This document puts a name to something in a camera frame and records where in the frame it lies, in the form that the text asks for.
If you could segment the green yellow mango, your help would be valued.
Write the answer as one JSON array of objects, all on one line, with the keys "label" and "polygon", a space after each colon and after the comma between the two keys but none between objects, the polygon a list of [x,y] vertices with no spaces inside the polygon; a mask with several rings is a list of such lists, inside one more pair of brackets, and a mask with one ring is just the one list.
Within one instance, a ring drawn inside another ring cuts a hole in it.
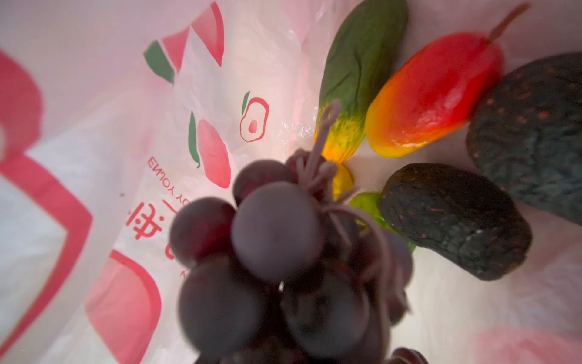
[{"label": "green yellow mango", "polygon": [[333,100],[341,113],[330,129],[322,156],[344,163],[365,139],[368,107],[393,75],[400,43],[409,20],[405,0],[366,0],[339,27],[324,67],[315,132]]}]

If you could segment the green lime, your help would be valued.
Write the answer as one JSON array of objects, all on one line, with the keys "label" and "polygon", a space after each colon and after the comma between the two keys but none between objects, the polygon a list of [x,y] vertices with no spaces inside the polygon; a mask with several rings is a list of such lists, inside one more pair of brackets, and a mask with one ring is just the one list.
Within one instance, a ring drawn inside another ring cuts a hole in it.
[{"label": "green lime", "polygon": [[411,254],[414,253],[416,246],[400,236],[380,213],[380,198],[380,192],[363,192],[355,195],[350,200],[349,207],[351,210],[359,210],[358,215],[356,215],[356,224],[364,231],[369,229],[369,224],[359,219],[360,215],[367,215],[368,220],[374,220],[375,224],[386,234],[386,239],[393,238],[394,240],[402,241],[409,252]]}]

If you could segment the dark brown fruit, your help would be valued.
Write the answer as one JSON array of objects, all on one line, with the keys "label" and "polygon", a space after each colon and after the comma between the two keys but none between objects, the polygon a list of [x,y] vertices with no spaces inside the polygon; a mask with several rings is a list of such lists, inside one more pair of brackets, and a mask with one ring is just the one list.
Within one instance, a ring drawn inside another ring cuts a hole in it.
[{"label": "dark brown fruit", "polygon": [[482,281],[518,268],[533,240],[512,198],[479,174],[412,163],[386,181],[378,208],[399,235]]}]

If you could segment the dark avocado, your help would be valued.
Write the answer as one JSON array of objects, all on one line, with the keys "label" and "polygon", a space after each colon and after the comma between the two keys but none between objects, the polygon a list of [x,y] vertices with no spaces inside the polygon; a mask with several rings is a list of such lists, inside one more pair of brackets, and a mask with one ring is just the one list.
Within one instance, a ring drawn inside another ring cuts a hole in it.
[{"label": "dark avocado", "polygon": [[506,74],[479,102],[465,140],[479,171],[512,198],[581,223],[581,53]]}]

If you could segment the dark purple grapes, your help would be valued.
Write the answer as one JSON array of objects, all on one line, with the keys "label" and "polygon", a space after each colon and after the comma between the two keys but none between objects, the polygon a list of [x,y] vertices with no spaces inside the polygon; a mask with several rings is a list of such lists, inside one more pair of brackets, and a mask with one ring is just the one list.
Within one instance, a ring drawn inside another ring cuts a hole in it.
[{"label": "dark purple grapes", "polygon": [[333,195],[322,151],[340,112],[324,109],[312,150],[247,165],[233,203],[204,197],[175,216],[169,247],[189,269],[177,315],[197,362],[425,362],[390,348],[409,308],[408,245]]}]

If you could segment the yellow bell pepper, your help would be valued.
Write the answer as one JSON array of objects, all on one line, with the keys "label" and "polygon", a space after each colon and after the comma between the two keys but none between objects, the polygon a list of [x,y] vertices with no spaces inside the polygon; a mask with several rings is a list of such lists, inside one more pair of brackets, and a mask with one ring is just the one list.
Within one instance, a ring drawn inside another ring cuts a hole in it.
[{"label": "yellow bell pepper", "polygon": [[342,194],[354,187],[354,178],[350,170],[341,164],[337,166],[337,173],[333,178],[333,198],[336,200]]}]

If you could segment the red orange peach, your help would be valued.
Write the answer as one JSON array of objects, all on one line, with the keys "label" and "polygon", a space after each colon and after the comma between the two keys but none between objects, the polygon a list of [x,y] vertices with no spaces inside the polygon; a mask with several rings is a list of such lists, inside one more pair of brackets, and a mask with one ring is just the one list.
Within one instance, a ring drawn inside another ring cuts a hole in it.
[{"label": "red orange peach", "polygon": [[463,127],[503,75],[497,40],[529,8],[528,2],[516,6],[489,33],[452,33],[414,54],[368,108],[365,135],[372,150],[399,158]]}]

